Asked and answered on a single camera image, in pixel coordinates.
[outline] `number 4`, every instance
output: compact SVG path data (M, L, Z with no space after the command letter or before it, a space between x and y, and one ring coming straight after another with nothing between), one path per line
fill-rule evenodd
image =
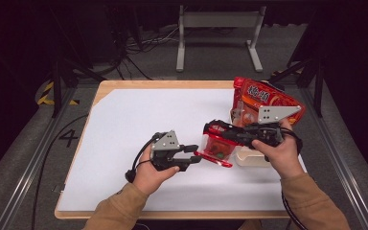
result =
M79 139L79 137L75 137L74 136L74 133L76 133L76 131L73 130L73 129L70 129L68 132L62 134L58 139L60 139L60 140L68 140L67 148L70 148L71 142L74 139Z

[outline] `red snack bag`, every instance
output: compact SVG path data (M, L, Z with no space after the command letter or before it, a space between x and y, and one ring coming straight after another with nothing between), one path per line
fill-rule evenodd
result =
M257 123L259 107L261 105L300 105L301 110L299 112L288 116L288 121L291 125L296 124L306 110L302 103L266 81L235 77L234 88L235 92L231 118L232 124L237 127L244 127L247 124Z

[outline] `person's right hand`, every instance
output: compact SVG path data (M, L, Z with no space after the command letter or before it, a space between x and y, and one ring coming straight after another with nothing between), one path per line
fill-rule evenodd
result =
M280 126L291 130L291 125L287 119L281 120ZM298 160L297 144L292 136L286 134L284 141L275 148L258 140L254 140L252 145L268 157L271 165L281 178L286 179L304 173Z

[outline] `white stand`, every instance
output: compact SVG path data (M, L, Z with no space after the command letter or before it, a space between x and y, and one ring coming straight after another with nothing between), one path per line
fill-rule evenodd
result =
M252 57L256 72L262 72L263 67L256 52L256 42L265 17L265 7L260 11L241 11L241 12L210 12L210 11L186 11L180 6L179 17L179 44L176 71L184 71L185 55L185 27L253 27L254 33L252 40L247 40L247 49Z

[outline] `person's left hand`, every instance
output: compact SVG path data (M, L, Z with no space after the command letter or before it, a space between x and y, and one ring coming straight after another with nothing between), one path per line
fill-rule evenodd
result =
M143 151L139 159L139 164L144 161L148 162L144 162L137 167L136 177L133 180L133 185L146 195L156 192L165 180L171 178L180 170L178 166L174 166L159 172L149 161L150 146L151 144Z

